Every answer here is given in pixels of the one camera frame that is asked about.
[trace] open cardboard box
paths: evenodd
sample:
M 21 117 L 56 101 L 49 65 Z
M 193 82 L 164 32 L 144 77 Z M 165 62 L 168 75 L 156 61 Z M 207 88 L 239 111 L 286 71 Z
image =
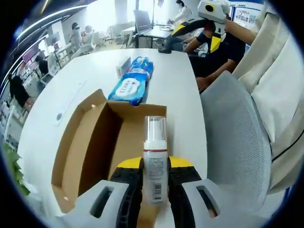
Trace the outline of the open cardboard box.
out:
M 107 101 L 95 91 L 75 109 L 62 136 L 52 173 L 52 188 L 63 213 L 116 166 L 143 155 L 144 117 L 166 116 L 166 107 Z

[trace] beige fabric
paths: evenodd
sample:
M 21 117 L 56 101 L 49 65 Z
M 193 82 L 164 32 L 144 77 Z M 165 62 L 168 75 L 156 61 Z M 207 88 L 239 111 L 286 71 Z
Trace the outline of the beige fabric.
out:
M 257 18 L 256 25 L 252 28 L 252 32 L 255 34 L 256 39 L 233 72 L 233 75 L 244 83 L 248 92 L 252 95 L 253 99 L 255 99 L 254 94 L 257 92 L 259 84 L 263 83 L 261 77 L 267 75 L 266 72 L 281 54 L 291 34 L 277 14 L 273 13 L 273 11 L 269 13 L 267 5 L 265 5 L 260 16 Z M 284 128 L 281 128 L 280 132 L 276 132 L 274 137 L 273 132 L 267 131 L 268 134 L 271 133 L 270 140 L 273 159 L 291 145 L 304 129 L 304 92 L 302 92 L 298 107 L 295 108 L 296 111 L 294 115 L 290 117 L 289 123 L 286 124 Z M 270 186 L 272 193 L 284 190 L 293 185 L 299 173 L 303 154 L 304 137 L 272 163 Z

